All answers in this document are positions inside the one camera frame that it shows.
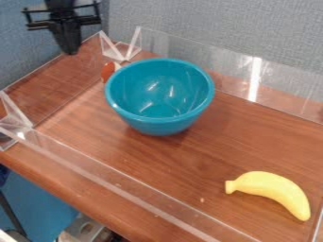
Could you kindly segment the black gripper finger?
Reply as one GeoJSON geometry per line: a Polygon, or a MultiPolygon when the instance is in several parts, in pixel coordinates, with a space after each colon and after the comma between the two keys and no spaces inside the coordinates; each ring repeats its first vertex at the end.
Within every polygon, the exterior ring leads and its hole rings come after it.
{"type": "Polygon", "coordinates": [[[69,53],[69,47],[65,41],[65,37],[63,37],[63,32],[62,32],[62,26],[61,24],[51,22],[49,24],[49,30],[53,34],[54,40],[57,42],[57,45],[61,49],[61,51],[67,54],[69,53]]]}
{"type": "Polygon", "coordinates": [[[81,46],[81,25],[78,22],[67,21],[63,24],[63,28],[66,53],[69,55],[74,55],[81,46]]]}

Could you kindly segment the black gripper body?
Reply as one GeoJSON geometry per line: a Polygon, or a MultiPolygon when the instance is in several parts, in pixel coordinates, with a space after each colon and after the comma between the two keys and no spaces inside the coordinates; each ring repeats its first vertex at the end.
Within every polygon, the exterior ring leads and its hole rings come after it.
{"type": "Polygon", "coordinates": [[[71,22],[79,26],[97,25],[101,22],[101,0],[42,0],[37,6],[25,7],[21,13],[29,30],[47,29],[49,26],[71,22]],[[78,9],[91,8],[93,13],[78,15],[78,9]]]}

